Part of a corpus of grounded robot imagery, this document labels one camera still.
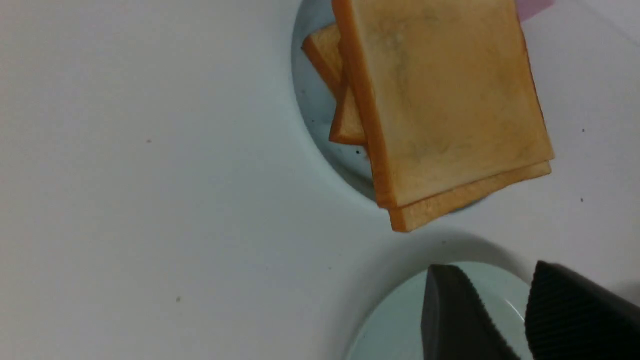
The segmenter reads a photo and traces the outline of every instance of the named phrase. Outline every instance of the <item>toast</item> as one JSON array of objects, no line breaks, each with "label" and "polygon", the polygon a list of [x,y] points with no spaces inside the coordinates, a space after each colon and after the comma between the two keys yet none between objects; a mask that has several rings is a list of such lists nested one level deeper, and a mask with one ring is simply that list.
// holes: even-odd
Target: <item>toast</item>
[{"label": "toast", "polygon": [[[322,44],[322,41],[327,41],[327,39],[328,37],[320,38],[320,41],[317,42],[319,45],[315,45],[315,48],[319,49],[318,52],[320,53],[320,56],[317,58],[321,59],[320,62],[314,64],[317,68],[327,69],[337,67],[335,63],[324,63],[324,59],[329,59],[327,61],[336,61],[335,58],[322,53],[325,51],[333,51],[330,46]],[[360,125],[360,116],[357,111],[355,98],[353,97],[353,91],[348,81],[348,64],[345,61],[342,62],[343,65],[340,65],[343,67],[341,95],[338,97],[338,106],[332,124],[332,135],[330,139],[348,145],[363,145],[366,143],[366,137],[362,126],[357,126]],[[392,228],[395,231],[401,232],[415,230],[420,226],[426,225],[456,209],[464,208],[513,183],[544,176],[549,173],[551,173],[551,169],[548,163],[533,165],[459,186],[402,208],[390,209],[388,212]]]},{"label": "toast", "polygon": [[509,185],[549,174],[551,166],[545,161],[459,186],[402,208],[389,209],[391,228],[394,231],[408,233]]},{"label": "toast", "polygon": [[336,24],[313,32],[302,42],[302,51],[336,99],[339,98],[342,84],[342,56],[338,49],[339,42],[340,31]]},{"label": "toast", "polygon": [[554,157],[513,0],[333,0],[333,12],[379,206]]}]

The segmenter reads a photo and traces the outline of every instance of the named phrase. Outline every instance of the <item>plate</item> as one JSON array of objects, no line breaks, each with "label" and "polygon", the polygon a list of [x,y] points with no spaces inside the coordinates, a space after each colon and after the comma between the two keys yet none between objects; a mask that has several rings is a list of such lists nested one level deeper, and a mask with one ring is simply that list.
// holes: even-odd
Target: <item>plate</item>
[{"label": "plate", "polygon": [[[524,333],[529,286],[496,266],[461,262],[494,324],[521,359],[532,359]],[[420,321],[427,272],[402,285],[369,315],[347,360],[423,360]]]}]

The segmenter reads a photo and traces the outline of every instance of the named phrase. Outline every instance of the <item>table surface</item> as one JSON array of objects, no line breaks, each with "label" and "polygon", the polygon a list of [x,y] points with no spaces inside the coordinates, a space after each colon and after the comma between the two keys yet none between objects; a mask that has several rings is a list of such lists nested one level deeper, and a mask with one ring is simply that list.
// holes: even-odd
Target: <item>table surface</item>
[{"label": "table surface", "polygon": [[553,174],[412,234],[300,119],[298,5],[0,4],[0,357],[339,359],[430,261],[558,261],[640,302],[637,1],[524,23]]}]

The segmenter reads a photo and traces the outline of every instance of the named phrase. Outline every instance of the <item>white plate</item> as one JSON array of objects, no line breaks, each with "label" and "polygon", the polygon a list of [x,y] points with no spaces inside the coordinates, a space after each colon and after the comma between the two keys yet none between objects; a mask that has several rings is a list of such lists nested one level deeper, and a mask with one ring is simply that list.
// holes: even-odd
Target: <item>white plate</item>
[{"label": "white plate", "polygon": [[[453,263],[476,288],[494,324],[521,359],[532,359],[524,334],[529,286],[515,275],[483,263]],[[348,360],[423,360],[420,320],[427,272],[389,294],[369,315]]]}]

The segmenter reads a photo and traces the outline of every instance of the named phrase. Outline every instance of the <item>bread slice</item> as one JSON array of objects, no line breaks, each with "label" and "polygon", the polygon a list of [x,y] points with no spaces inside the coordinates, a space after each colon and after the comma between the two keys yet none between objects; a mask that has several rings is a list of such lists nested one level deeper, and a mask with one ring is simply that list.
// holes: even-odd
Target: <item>bread slice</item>
[{"label": "bread slice", "polygon": [[551,174],[547,161],[525,168],[510,170],[486,179],[459,186],[402,208],[389,209],[391,228],[407,233],[420,226],[464,208],[509,185]]},{"label": "bread slice", "polygon": [[340,94],[342,83],[342,56],[338,49],[339,42],[340,30],[336,24],[315,31],[302,42],[302,51],[336,99]]},{"label": "bread slice", "polygon": [[367,138],[360,121],[360,113],[356,105],[351,85],[347,75],[347,65],[343,67],[342,88],[338,105],[329,132],[329,141],[346,145],[367,145]]},{"label": "bread slice", "polygon": [[554,157],[513,0],[333,0],[378,205]]}]

